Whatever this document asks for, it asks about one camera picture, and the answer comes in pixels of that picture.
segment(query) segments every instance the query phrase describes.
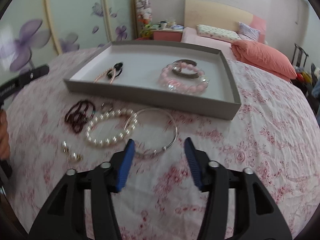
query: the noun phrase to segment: rose gold chain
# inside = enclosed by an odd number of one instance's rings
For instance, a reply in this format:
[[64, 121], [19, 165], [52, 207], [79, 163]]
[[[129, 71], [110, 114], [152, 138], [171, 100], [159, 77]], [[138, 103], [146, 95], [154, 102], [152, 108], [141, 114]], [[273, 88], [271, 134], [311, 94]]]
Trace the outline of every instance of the rose gold chain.
[[107, 69], [106, 71], [104, 71], [102, 74], [100, 74], [99, 76], [96, 77], [96, 79], [94, 80], [94, 83], [96, 83], [100, 78], [102, 78], [104, 75], [106, 75], [108, 72], [112, 71], [112, 78], [109, 81], [109, 84], [112, 84], [113, 80], [116, 77], [116, 69], [114, 67]]

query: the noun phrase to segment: pink nightstand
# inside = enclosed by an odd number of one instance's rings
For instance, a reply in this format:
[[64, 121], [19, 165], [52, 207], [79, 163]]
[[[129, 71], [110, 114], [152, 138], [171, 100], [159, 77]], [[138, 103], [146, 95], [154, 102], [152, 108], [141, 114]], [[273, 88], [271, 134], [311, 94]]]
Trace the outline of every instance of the pink nightstand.
[[153, 30], [153, 39], [156, 41], [177, 41], [180, 42], [183, 30], [163, 29]]

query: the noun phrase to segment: sliding wardrobe door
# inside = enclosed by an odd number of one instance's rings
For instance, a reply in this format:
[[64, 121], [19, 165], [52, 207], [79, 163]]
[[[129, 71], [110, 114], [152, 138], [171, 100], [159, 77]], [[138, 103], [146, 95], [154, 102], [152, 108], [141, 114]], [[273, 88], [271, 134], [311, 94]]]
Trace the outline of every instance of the sliding wardrobe door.
[[113, 41], [126, 41], [135, 38], [132, 0], [104, 0], [108, 12], [110, 36]]
[[101, 0], [46, 0], [52, 30], [66, 53], [109, 42]]
[[44, 0], [12, 0], [0, 19], [0, 85], [56, 56]]

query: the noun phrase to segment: rose quartz bracelet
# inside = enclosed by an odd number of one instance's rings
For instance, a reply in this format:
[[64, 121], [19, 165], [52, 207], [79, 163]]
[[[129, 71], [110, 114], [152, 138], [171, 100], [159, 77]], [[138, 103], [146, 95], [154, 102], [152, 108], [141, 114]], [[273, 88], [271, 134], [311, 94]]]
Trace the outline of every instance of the rose quartz bracelet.
[[[178, 62], [174, 64], [167, 65], [162, 69], [162, 73], [160, 74], [159, 82], [167, 87], [169, 90], [177, 91], [180, 93], [201, 93], [208, 87], [208, 81], [204, 76], [204, 71], [199, 70], [199, 68], [193, 66], [192, 64], [187, 64], [185, 62]], [[187, 68], [188, 70], [193, 70], [196, 72], [199, 77], [200, 84], [196, 86], [188, 86], [178, 81], [177, 79], [172, 79], [168, 77], [169, 71], [172, 71], [174, 67], [180, 67], [181, 69]]]

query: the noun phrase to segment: pillow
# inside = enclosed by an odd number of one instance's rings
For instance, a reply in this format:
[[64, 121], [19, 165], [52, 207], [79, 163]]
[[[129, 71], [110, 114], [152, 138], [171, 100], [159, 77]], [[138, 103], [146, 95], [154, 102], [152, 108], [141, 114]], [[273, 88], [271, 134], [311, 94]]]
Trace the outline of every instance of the pillow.
[[207, 25], [197, 25], [198, 36], [208, 37], [220, 41], [233, 42], [241, 40], [236, 32]]
[[251, 28], [244, 23], [239, 22], [238, 35], [242, 40], [258, 41], [260, 31], [257, 29]]
[[264, 19], [259, 18], [258, 16], [253, 16], [252, 22], [249, 24], [251, 28], [257, 29], [260, 31], [258, 42], [264, 44], [266, 38], [266, 29], [267, 29], [267, 22]]
[[288, 79], [296, 79], [297, 74], [289, 59], [280, 51], [256, 41], [234, 41], [231, 45], [238, 61], [266, 70], [272, 74], [279, 73]]

